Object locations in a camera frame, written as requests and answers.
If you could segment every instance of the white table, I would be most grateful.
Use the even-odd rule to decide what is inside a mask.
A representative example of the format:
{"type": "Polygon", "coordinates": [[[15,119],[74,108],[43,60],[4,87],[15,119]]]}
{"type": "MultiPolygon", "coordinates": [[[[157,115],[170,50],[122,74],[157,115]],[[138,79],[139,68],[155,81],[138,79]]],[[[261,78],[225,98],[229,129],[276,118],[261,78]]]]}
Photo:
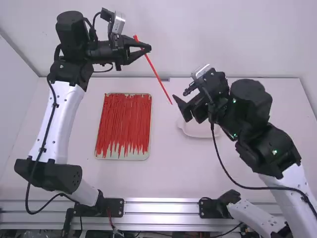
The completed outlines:
{"type": "MultiPolygon", "coordinates": [[[[301,82],[297,78],[259,78],[273,97],[271,122],[285,130],[302,156],[308,182],[317,195],[316,135],[317,123],[301,82]]],[[[182,95],[190,78],[171,78],[164,83],[170,96],[182,95]]],[[[16,158],[26,158],[36,139],[46,108],[48,86],[41,79],[11,156],[0,181],[2,229],[61,229],[65,210],[72,203],[60,198],[46,212],[30,216],[25,212],[27,182],[13,170],[16,158]]],[[[123,197],[125,215],[114,222],[123,230],[206,230],[226,231],[236,221],[202,220],[198,216],[198,198],[217,198],[235,189],[251,202],[275,215],[280,210],[268,191],[247,191],[236,187],[222,171],[213,143],[191,138],[176,127],[180,117],[177,105],[171,106],[155,78],[92,78],[78,109],[69,143],[69,164],[83,168],[83,178],[101,189],[105,196],[123,197]],[[104,93],[150,93],[153,97],[150,157],[145,161],[108,161],[94,158],[104,93]]],[[[224,133],[217,139],[220,155],[231,175],[241,184],[263,183],[235,152],[224,133]]],[[[32,188],[31,209],[36,209],[52,193],[32,188]]],[[[85,229],[109,229],[106,218],[84,218],[85,229]]],[[[79,228],[74,219],[73,227],[79,228]]]]}

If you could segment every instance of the metal frame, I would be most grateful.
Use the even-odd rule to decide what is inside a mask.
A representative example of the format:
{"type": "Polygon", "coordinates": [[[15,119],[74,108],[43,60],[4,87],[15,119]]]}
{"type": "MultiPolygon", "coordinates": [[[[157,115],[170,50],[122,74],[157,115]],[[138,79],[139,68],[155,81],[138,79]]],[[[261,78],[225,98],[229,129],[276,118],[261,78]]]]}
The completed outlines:
{"type": "MultiPolygon", "coordinates": [[[[113,223],[123,231],[206,231],[226,232],[239,222],[231,219],[201,219],[199,199],[189,198],[125,198],[124,216],[113,218],[113,223]]],[[[30,200],[35,209],[45,201],[30,200]]],[[[273,216],[281,216],[276,203],[254,203],[273,216]]],[[[28,215],[24,200],[0,200],[3,213],[0,229],[48,229],[61,230],[67,208],[73,203],[66,200],[53,201],[37,215],[28,215]]],[[[84,230],[111,230],[108,218],[83,217],[84,230]]],[[[79,218],[74,218],[71,228],[80,229],[79,218]]]]}

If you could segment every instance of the white wall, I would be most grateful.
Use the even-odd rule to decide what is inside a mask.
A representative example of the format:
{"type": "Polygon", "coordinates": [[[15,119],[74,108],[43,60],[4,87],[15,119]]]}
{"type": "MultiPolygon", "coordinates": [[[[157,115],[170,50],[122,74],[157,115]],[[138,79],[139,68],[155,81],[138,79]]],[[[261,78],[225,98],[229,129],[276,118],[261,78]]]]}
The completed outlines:
{"type": "MultiPolygon", "coordinates": [[[[124,34],[153,46],[161,74],[189,75],[210,62],[231,76],[299,77],[317,113],[315,0],[2,0],[0,28],[46,76],[59,43],[57,15],[78,10],[92,19],[102,6],[126,14],[124,34]]],[[[96,27],[105,39],[106,22],[96,27]]],[[[152,76],[145,59],[123,70],[152,76]]]]}
{"type": "Polygon", "coordinates": [[[0,177],[25,118],[37,81],[37,75],[1,37],[0,32],[0,177]]]}

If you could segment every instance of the table surface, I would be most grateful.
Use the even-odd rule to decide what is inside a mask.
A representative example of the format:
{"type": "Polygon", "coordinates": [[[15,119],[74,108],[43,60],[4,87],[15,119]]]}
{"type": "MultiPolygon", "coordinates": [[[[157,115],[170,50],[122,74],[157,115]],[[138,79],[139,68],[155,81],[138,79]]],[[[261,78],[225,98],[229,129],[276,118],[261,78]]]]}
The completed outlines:
{"type": "MultiPolygon", "coordinates": [[[[299,150],[312,191],[317,195],[315,155],[317,123],[301,82],[297,78],[259,78],[273,97],[270,121],[285,130],[299,150]]],[[[170,96],[182,95],[192,80],[171,78],[164,83],[170,96]]],[[[49,88],[41,78],[21,126],[11,156],[0,181],[0,199],[25,197],[27,182],[14,172],[17,158],[26,158],[36,139],[46,108],[49,88]]],[[[79,106],[69,142],[68,163],[83,168],[83,178],[108,197],[217,198],[235,189],[250,201],[274,201],[269,191],[248,191],[236,187],[224,174],[210,139],[184,135],[177,128],[180,112],[170,105],[155,78],[92,78],[79,106]],[[153,97],[151,150],[145,161],[97,160],[94,148],[104,93],[150,93],[153,97]]],[[[235,151],[224,133],[217,138],[221,158],[230,174],[241,184],[263,185],[235,151]]],[[[30,199],[52,197],[52,193],[32,188],[30,199]]]]}

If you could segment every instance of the tray of red sticks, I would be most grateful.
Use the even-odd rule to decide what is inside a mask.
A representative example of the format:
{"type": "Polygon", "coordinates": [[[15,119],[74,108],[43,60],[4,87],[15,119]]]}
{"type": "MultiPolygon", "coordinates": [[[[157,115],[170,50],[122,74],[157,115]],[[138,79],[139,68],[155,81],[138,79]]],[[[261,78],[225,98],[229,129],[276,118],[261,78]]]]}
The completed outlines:
{"type": "Polygon", "coordinates": [[[143,93],[105,94],[95,157],[145,160],[150,154],[152,97],[143,93]]]}

